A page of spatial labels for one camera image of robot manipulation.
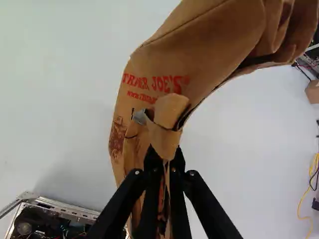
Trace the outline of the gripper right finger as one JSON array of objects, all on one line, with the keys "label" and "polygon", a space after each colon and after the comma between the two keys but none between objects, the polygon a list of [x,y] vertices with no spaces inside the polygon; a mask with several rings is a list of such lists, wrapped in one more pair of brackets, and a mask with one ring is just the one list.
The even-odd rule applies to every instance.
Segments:
[{"label": "gripper right finger", "polygon": [[169,190],[174,239],[192,238],[185,197],[190,200],[209,239],[237,238],[237,228],[198,171],[185,171],[185,159],[180,147],[170,162]]}]

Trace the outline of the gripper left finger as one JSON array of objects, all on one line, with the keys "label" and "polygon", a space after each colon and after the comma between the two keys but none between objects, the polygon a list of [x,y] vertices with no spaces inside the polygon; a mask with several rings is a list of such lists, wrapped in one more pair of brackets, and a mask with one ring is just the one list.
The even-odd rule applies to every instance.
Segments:
[{"label": "gripper left finger", "polygon": [[134,168],[129,172],[88,231],[87,238],[119,239],[136,201],[145,193],[140,221],[132,236],[135,239],[155,239],[162,176],[162,159],[150,146],[143,170]]}]

